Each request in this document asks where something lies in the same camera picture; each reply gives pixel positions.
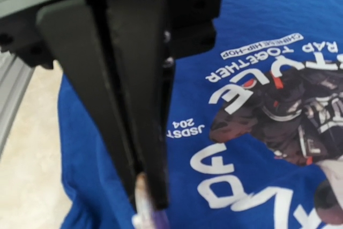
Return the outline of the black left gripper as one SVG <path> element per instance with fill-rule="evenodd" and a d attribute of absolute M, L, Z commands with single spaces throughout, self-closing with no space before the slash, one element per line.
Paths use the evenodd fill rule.
<path fill-rule="evenodd" d="M 167 0 L 174 58 L 214 47 L 213 21 L 219 16 L 220 4 L 221 0 Z M 53 57 L 58 60 L 99 130 L 135 208 L 140 166 L 124 115 L 106 7 L 87 0 L 1 0 L 1 50 L 21 56 L 31 67 L 51 68 Z"/>

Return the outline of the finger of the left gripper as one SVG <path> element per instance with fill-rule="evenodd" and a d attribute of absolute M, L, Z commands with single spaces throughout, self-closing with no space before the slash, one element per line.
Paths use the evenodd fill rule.
<path fill-rule="evenodd" d="M 168 206 L 162 107 L 163 62 L 168 57 L 167 0 L 108 0 L 107 18 L 123 87 L 130 136 L 140 172 L 159 210 Z"/>

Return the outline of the blue printed t-shirt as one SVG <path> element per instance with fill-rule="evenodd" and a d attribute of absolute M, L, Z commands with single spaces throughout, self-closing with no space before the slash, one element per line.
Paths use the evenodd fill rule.
<path fill-rule="evenodd" d="M 176 62 L 170 228 L 342 228 L 342 0 L 221 0 L 212 50 Z M 58 100 L 62 228 L 134 228 L 71 84 Z"/>

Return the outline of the front aluminium rail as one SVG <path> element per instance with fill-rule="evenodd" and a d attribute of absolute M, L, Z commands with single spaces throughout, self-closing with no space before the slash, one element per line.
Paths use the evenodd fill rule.
<path fill-rule="evenodd" d="M 1 53 L 1 149 L 34 72 L 20 58 Z"/>

